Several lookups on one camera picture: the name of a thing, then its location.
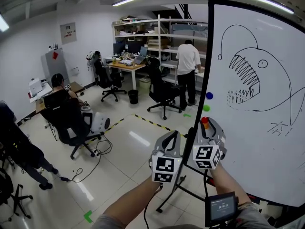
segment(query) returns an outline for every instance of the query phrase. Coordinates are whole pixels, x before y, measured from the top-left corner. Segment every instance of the drawn fish eye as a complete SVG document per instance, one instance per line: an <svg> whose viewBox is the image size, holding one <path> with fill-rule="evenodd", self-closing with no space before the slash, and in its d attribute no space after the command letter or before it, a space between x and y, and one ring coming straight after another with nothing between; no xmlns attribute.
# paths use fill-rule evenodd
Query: drawn fish eye
<svg viewBox="0 0 305 229"><path fill-rule="evenodd" d="M262 60L260 60L260 62L258 62L257 66L262 69L266 68L268 66L268 62L266 60L262 59Z"/></svg>

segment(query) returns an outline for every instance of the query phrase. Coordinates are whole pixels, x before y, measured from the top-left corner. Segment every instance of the green magnet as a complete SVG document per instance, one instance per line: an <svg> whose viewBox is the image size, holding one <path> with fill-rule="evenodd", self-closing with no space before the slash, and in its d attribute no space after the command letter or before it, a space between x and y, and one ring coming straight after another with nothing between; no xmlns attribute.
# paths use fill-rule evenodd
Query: green magnet
<svg viewBox="0 0 305 229"><path fill-rule="evenodd" d="M89 217L91 214L92 214L91 210L89 210L86 214L84 214L85 220L88 221L90 224L93 222Z"/></svg>
<svg viewBox="0 0 305 229"><path fill-rule="evenodd" d="M203 106L203 110L206 111L206 112L210 111L210 106L205 104Z"/></svg>

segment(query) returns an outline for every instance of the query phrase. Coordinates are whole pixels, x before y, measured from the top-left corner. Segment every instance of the black trash bin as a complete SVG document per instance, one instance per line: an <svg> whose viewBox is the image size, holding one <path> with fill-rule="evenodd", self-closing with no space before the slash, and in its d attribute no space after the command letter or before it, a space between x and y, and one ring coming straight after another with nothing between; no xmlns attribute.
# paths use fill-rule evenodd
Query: black trash bin
<svg viewBox="0 0 305 229"><path fill-rule="evenodd" d="M138 90L130 90L128 92L129 101L131 104L137 104L139 101Z"/></svg>

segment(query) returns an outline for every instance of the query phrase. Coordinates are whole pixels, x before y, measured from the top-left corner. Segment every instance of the white floor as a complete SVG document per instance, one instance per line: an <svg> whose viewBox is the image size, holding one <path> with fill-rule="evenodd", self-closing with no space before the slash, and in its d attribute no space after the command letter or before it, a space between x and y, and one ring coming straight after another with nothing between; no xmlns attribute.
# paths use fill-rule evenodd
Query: white floor
<svg viewBox="0 0 305 229"><path fill-rule="evenodd" d="M126 78L122 89L130 90L131 79ZM21 173L19 167L15 170L8 168L8 174L15 188L18 183L23 184L22 194L33 195L34 200L23 202L32 219L14 216L12 222L1 225L4 229L88 229L92 224L84 219L84 214L91 210L90 218L95 221L109 205L150 175L147 161L155 141L168 131L132 114L186 134L194 125L197 107L187 107L181 114L176 110L167 109L167 120L164 121L161 108L147 112L146 109L156 103L148 96L147 91L139 90L139 103L136 105L131 105L128 95L123 94L118 94L118 102L115 102L113 96L109 96L102 103L100 101L102 89L98 86L87 89L85 95L81 97L94 111L107 113L112 124L124 118L105 134L113 144L112 151L101 157L97 168L83 182L66 183L44 171L43 175L53 184L53 189L42 191L36 181L27 174ZM44 124L44 119L39 114L22 125L21 129L30 135L31 141L44 152L47 160L59 170L61 176L72 178L78 168L83 169L83 173L77 177L79 180L89 174L97 164L98 158L90 157L89 152L82 148L75 154L75 161L71 160L70 154L73 148L60 141L56 142L50 129L43 128ZM136 136L134 134L145 141L134 138ZM96 144L97 141L92 142L91 148L93 149ZM184 144L185 138L182 138L181 152ZM106 142L98 146L100 150L105 150L107 147ZM183 186L203 196L203 177L188 168L183 169L182 175L187 175ZM173 184L164 185L163 190L150 202L146 215L150 229L179 224L194 224L203 228L204 203L179 189L164 205L162 214L155 211L171 192L172 186ZM216 194L212 186L208 185L208 191L209 195ZM0 222L10 215L11 209L8 206L0 206ZM143 212L128 228L146 228Z"/></svg>

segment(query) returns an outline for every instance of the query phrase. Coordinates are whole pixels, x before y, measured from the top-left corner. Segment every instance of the whiteboard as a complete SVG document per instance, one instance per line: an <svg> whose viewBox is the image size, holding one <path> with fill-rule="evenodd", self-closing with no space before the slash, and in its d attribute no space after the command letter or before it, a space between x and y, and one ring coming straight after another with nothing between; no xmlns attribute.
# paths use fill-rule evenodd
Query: whiteboard
<svg viewBox="0 0 305 229"><path fill-rule="evenodd" d="M217 1L209 2L206 65L211 60L207 92L214 97L205 99L211 109L202 116L223 128L228 153L222 163L247 193L300 206L305 203L305 34L262 9L213 4Z"/></svg>

